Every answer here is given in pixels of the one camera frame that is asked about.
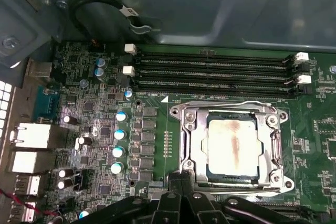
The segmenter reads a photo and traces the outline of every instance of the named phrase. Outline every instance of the integrated circuit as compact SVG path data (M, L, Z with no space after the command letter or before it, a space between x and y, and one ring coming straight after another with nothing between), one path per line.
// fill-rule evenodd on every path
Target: integrated circuit
M152 169L154 166L154 159L143 157L140 159L140 169Z
M141 145L141 154L153 155L154 149L155 149L154 145Z
M142 132L141 140L144 142L154 142L155 141L155 133L154 132Z
M144 108L143 109L143 116L144 117L156 117L156 108Z
M67 97L67 104L68 105L75 105L77 102L77 97L75 95L69 95Z
M100 135L101 136L110 136L111 135L111 130L110 128L107 128L107 127L103 127L100 129Z
M156 127L156 122L152 120L143 120L142 128L145 130L154 130Z
M84 110L92 111L93 110L93 102L86 102L84 104Z
M80 163L83 165L87 165L89 163L89 157L88 156L80 157Z
M150 182L153 180L153 172L149 170L141 170L140 171L140 181Z
M111 193L110 185L99 185L99 193L103 195L108 195Z

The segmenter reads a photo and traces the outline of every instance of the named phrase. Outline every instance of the screw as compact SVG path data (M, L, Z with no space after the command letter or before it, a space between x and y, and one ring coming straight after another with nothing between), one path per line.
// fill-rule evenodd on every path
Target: screw
M9 37L2 41L2 45L6 49L14 49L16 46L20 45L20 41L16 39L15 37Z
M231 205L237 205L238 204L238 200L236 200L236 199L229 199L229 203Z
M192 112L187 112L186 115L185 115L185 119L188 122L193 122L195 120L195 114L192 113Z
M176 197L176 195L175 194L168 194L168 196L167 196L169 199L173 199L173 198L175 198Z
M202 195L201 194L193 194L193 197L195 199L200 199L202 197Z
M329 70L331 73L336 73L336 66L330 66Z
M141 204L141 200L139 199L136 199L135 201L132 202L134 205L138 205L138 204Z
M56 1L56 6L60 9L68 9L68 3L65 0Z

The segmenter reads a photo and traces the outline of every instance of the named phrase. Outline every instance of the capacitor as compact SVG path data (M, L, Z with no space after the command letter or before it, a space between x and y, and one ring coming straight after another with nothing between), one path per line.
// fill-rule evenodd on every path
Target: capacitor
M94 71L94 75L97 76L97 79L102 81L106 78L106 73L104 72L104 70L102 68L97 68Z
M131 101L133 99L133 90L127 89L124 92L124 96L125 96L126 100Z
M127 136L127 134L126 134L126 132L123 131L123 130L116 130L116 131L114 132L114 138L115 138L116 140L123 140L123 139L126 138L126 136Z
M117 112L115 118L117 119L118 122L125 122L125 121L127 121L128 116L125 112L119 111L119 112Z
M58 189L64 189L64 188L72 186L73 184L74 183L73 183L71 178L66 178L66 179L58 182L57 187L58 187Z
M63 122L67 123L67 124L72 124L72 125L77 125L78 124L78 120L77 118L71 116L71 115L66 115L63 118Z
M107 68L107 64L106 61L103 58L99 58L96 60L96 65L98 68L102 68L102 69L106 69Z
M78 143L79 144L90 145L90 144L92 144L92 138L90 138L88 136L81 136L80 138L78 138Z
M61 216L57 216L56 218L48 222L48 224L63 224L63 218Z
M116 162L113 165L111 165L111 172L113 174L119 174L122 172L123 168L124 168L124 165L122 163Z
M125 153L125 149L121 146L114 148L112 151L113 157L122 157L124 153Z
M92 213L93 213L93 211L92 211L91 208L86 208L82 212L80 212L80 214L78 216L78 219L84 218L85 216L90 215Z
M60 178L65 178L65 177L71 177L75 174L74 169L67 168L67 169L62 169L58 172L58 177Z
M89 81L87 79L82 79L79 81L79 86L83 89L86 88L88 85L89 85Z

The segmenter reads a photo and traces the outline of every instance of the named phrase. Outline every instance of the chip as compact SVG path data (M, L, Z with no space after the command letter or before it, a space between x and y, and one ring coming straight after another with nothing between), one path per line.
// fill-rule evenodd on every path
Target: chip
M110 185L100 185L99 186L99 193L100 194L110 194L111 193L111 186Z
M131 160L131 166L139 166L140 162L139 160Z
M141 123L135 123L135 124L134 124L134 128L135 128L135 129L141 129L141 128L142 128Z
M150 182L153 180L153 173L148 170L140 171L140 181Z
M140 169L152 169L154 165L154 159L149 157L143 157L140 159Z
M131 153L134 153L134 154L138 154L138 153L140 153L140 148L137 148L137 147L132 147L131 148Z
M141 145L141 154L143 155L153 155L154 145Z
M101 136L110 136L111 135L111 130L110 130L110 128L106 128L106 127L104 127L104 128L101 128L100 129L100 135Z
M76 104L76 101L77 101L77 97L74 96L74 95L69 95L67 97L67 104L68 105L75 105Z
M140 135L133 135L133 141L141 141Z
M130 179L138 180L139 179L139 173L130 173Z
M87 165L89 163L89 157L88 156L83 156L80 158L80 163L83 165Z
M89 111L93 110L93 102L86 102L84 104L84 110L89 110Z
M142 121L142 128L146 130L153 130L156 127L156 122L151 120Z
M97 205L97 211L99 211L99 210L101 210L101 209L103 209L105 207L106 207L105 205Z
M153 132L142 132L141 133L141 140L144 141L144 142L154 142L155 133L153 133Z
M138 110L137 110L137 111L135 111L134 115L135 115L135 116L138 116L138 117L139 117L139 116L142 116L142 111L138 111Z
M156 116L156 108L144 108L143 116L155 117Z
M115 78L111 78L111 79L109 79L108 85L114 86L116 82L117 81L115 80Z

